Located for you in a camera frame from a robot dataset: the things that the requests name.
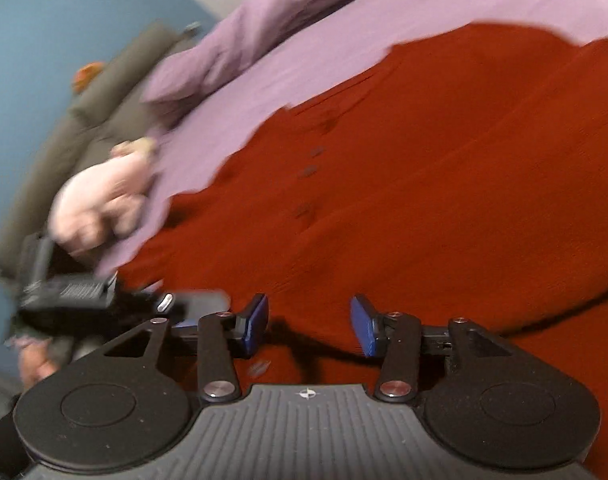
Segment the red knit sweater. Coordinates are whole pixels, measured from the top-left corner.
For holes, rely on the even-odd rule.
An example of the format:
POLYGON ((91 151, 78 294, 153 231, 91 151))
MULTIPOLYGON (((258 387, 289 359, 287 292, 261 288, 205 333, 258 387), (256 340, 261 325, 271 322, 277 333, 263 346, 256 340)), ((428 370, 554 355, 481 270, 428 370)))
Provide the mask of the red knit sweater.
POLYGON ((591 388, 608 479, 608 38, 470 24, 282 108, 212 184, 178 194, 125 285, 268 297, 265 382, 376 370, 351 296, 464 316, 591 388))

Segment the pink plush pig toy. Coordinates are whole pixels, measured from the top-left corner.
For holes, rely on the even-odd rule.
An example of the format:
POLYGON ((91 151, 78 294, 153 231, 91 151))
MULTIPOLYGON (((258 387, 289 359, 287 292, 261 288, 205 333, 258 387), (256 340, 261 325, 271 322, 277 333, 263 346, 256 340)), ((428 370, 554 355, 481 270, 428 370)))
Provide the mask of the pink plush pig toy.
POLYGON ((153 180, 156 141, 148 136, 115 145, 101 164, 65 182, 47 220, 51 238, 79 257, 126 237, 138 226, 153 180))

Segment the grey-green headboard cushion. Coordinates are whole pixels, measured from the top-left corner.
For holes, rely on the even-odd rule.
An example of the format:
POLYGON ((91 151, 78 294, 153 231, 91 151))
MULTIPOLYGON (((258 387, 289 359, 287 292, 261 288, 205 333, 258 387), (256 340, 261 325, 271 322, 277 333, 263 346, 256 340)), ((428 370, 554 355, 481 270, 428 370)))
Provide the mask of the grey-green headboard cushion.
POLYGON ((182 32, 154 22, 72 99, 34 158, 0 224, 0 281, 16 280, 24 238, 45 224, 54 196, 79 171, 103 162, 113 145, 144 136, 152 125, 140 104, 144 82, 169 55, 191 48, 200 26, 182 32))

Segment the orange plush toy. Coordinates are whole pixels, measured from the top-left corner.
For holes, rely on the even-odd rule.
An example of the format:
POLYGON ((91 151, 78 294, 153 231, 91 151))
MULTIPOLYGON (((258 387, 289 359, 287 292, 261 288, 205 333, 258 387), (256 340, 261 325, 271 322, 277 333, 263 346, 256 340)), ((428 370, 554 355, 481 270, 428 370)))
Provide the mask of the orange plush toy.
POLYGON ((104 69, 103 62, 92 62, 81 67, 74 75, 72 80, 72 91, 74 94, 81 94, 84 92, 91 81, 93 81, 104 69))

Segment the purple rolled duvet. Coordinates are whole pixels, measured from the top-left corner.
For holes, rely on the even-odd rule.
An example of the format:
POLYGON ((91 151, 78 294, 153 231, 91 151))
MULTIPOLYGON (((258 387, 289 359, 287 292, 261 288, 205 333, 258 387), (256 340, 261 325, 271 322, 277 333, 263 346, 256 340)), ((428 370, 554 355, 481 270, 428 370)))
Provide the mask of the purple rolled duvet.
POLYGON ((193 48, 171 55, 151 73, 142 102, 175 108, 203 100, 315 18, 350 0, 242 0, 193 48))

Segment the purple bed blanket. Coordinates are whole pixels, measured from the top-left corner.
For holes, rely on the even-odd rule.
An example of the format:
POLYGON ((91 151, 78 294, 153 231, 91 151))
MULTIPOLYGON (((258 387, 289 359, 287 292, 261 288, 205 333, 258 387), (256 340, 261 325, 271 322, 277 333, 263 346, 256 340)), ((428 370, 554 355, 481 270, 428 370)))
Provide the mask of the purple bed blanket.
POLYGON ((608 36, 608 0, 350 0, 297 30, 201 101, 151 107, 142 102, 143 88, 150 134, 161 143, 159 177, 141 227, 103 254, 98 272, 109 274, 133 258, 159 231, 168 200, 205 188, 276 110, 362 73, 394 44, 471 22, 535 25, 584 44, 608 36))

